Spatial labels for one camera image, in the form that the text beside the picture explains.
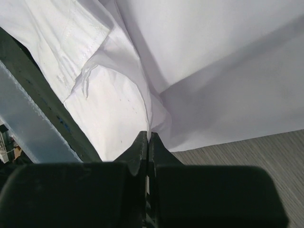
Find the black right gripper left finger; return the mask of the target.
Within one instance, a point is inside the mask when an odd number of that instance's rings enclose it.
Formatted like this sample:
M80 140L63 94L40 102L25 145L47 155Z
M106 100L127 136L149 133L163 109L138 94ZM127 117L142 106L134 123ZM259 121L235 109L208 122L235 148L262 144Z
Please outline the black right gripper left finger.
M3 228L141 228L147 133L113 162L28 164L0 193Z

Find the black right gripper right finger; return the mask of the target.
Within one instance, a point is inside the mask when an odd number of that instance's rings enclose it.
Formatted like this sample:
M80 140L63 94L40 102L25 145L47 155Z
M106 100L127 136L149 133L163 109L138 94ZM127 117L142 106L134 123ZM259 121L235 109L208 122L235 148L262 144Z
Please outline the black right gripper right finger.
M151 209L159 228L286 228L270 175L257 166L185 165L152 133Z

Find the white long sleeve shirt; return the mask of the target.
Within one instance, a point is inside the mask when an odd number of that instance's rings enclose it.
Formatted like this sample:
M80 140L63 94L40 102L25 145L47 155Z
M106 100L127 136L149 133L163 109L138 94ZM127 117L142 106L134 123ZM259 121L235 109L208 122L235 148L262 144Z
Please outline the white long sleeve shirt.
M304 127L301 0L3 0L0 26L103 161Z

